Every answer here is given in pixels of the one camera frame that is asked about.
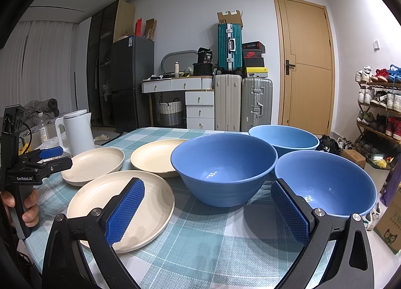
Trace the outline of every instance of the beige plate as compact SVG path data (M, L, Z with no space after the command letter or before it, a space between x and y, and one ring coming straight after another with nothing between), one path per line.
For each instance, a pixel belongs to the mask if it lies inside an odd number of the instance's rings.
M142 145L131 154L131 163L135 169L148 171L163 178L178 176L170 158L174 149L185 141L169 139Z
M91 180L121 168L124 152L116 148L98 148L72 158L71 169L61 172L63 179L74 186L84 186Z
M119 254L145 246L167 226L175 199L170 185L163 178L139 170L110 173L80 188L67 210L68 218L76 218L86 216L94 208L103 208L114 195L120 194L133 177L144 182L145 196L123 238L113 244ZM88 242L82 240L81 243L89 247Z

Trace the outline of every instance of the white electric kettle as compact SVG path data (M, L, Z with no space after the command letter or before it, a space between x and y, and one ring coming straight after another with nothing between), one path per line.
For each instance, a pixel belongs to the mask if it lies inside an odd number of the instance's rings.
M61 139L60 125L64 126L67 136L68 146L63 145ZM71 156L76 156L82 152L95 148L95 143L91 131L91 113L86 109L65 114L62 118L57 118L55 122L59 145Z

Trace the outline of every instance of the plastic bottle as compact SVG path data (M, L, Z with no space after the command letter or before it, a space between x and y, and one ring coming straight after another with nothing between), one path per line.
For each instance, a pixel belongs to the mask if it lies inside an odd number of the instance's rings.
M45 122L43 121L43 113L39 113L39 118L41 119L40 123L39 123L39 132L41 134L41 141L42 143L47 141L48 139L48 134L49 132L47 131L47 126L45 124Z
M180 77L180 65L177 61L174 65L174 77Z

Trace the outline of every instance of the tablecloth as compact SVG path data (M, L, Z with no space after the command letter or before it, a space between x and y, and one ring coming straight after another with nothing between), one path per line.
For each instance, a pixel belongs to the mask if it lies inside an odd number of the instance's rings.
M105 146L122 149L125 162L121 170L130 170L132 152L146 143L212 133L221 132L149 127ZM234 208L215 208L200 202L180 177L167 182L176 200L169 225L148 245L120 256L142 289L274 288L302 249L271 200L271 181L266 181L246 204ZM60 173L38 187L40 225L25 245L40 270L53 219L58 213L67 213L78 189L65 183ZM333 247L334 243L329 242L309 288L319 283ZM90 250L84 246L83 250L98 284L106 288Z

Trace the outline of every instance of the light blue bowl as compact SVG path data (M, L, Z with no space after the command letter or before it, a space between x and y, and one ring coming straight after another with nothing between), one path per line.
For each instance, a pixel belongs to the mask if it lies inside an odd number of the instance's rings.
M270 144L245 134L220 133L180 144L171 164L200 201L218 207L247 202L277 162Z
M376 186L353 162L322 151L294 151L280 157L274 168L296 195L332 216L362 216L376 204Z
M314 150L319 145L319 139L313 134L290 126L259 125L248 133L273 145L279 157L292 151Z

